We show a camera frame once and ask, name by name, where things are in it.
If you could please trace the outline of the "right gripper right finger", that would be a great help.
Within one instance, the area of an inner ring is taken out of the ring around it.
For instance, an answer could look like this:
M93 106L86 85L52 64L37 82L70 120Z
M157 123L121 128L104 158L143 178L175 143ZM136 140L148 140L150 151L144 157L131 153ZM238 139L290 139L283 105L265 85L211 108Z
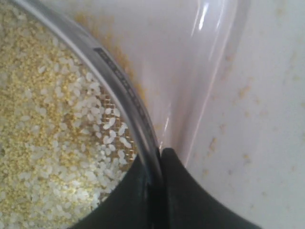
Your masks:
M168 223L171 229L258 229L205 191L172 148L162 151Z

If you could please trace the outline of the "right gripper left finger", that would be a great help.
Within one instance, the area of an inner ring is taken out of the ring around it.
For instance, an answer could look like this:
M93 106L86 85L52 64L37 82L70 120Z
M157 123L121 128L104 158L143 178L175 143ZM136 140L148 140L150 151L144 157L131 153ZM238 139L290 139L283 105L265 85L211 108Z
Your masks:
M72 229L163 229L164 187L148 184L136 157L115 190Z

